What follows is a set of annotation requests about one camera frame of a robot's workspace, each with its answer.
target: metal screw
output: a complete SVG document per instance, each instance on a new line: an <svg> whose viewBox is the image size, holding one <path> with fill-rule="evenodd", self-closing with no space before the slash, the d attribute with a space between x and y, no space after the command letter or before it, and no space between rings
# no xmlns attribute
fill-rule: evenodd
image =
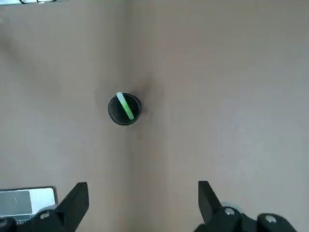
<svg viewBox="0 0 309 232"><path fill-rule="evenodd" d="M272 215L266 215L265 216L266 221L268 221L269 223L276 223L277 220L272 216Z"/></svg>
<svg viewBox="0 0 309 232"><path fill-rule="evenodd" d="M226 208L226 209L224 210L224 212L225 212L227 215L229 215L229 216L235 214L234 210L231 209L231 208Z"/></svg>
<svg viewBox="0 0 309 232"><path fill-rule="evenodd" d="M44 218L48 218L49 217L49 211L47 211L46 213L43 213L40 215L40 219L44 219Z"/></svg>

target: beige surface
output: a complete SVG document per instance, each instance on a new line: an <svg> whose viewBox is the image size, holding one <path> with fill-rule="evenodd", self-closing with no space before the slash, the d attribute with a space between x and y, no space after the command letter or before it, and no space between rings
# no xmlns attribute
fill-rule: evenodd
<svg viewBox="0 0 309 232"><path fill-rule="evenodd" d="M192 231L198 180L308 230L308 22L304 1L134 1L136 231Z"/></svg>
<svg viewBox="0 0 309 232"><path fill-rule="evenodd" d="M300 0L0 8L0 187L55 185L62 198L86 180L81 231L189 232L209 180L250 216L306 231L308 11ZM117 90L144 104L128 129L106 112Z"/></svg>
<svg viewBox="0 0 309 232"><path fill-rule="evenodd" d="M0 188L54 185L62 199L87 181L80 231L130 228L126 131L106 111L127 82L124 3L0 8Z"/></svg>

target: black cylindrical cap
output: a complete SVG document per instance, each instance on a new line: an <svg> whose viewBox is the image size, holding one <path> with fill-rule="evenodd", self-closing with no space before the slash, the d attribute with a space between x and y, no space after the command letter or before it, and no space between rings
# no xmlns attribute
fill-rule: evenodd
<svg viewBox="0 0 309 232"><path fill-rule="evenodd" d="M123 93L123 96L132 111L134 119L131 120L128 117L117 96L114 96L111 99L108 105L108 113L111 119L118 125L128 126L136 122L136 120L139 118L141 112L141 102L137 97L131 94Z"/></svg>

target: green stick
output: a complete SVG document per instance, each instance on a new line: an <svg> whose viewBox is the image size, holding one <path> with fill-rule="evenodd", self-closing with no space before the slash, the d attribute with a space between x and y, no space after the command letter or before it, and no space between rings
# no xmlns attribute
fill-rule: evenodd
<svg viewBox="0 0 309 232"><path fill-rule="evenodd" d="M125 100L125 97L124 95L121 93L121 92L118 92L117 93L117 98L118 100L120 101L123 109L125 110L126 112L126 115L131 119L133 120L134 119L134 115L129 107L129 105L127 104L126 100Z"/></svg>

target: silver screw head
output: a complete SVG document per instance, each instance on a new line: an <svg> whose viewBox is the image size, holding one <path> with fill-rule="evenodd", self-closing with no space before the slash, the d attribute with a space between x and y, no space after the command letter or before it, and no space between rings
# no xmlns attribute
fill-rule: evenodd
<svg viewBox="0 0 309 232"><path fill-rule="evenodd" d="M43 213L40 215L40 219L44 219L44 218L48 218L49 217L49 211L47 211L46 213Z"/></svg>
<svg viewBox="0 0 309 232"><path fill-rule="evenodd" d="M229 216L235 214L234 210L231 209L231 208L226 208L226 209L224 210L224 212L225 212L227 215L229 215Z"/></svg>
<svg viewBox="0 0 309 232"><path fill-rule="evenodd" d="M265 216L266 221L268 221L269 223L276 223L277 220L272 216L272 215L266 215Z"/></svg>

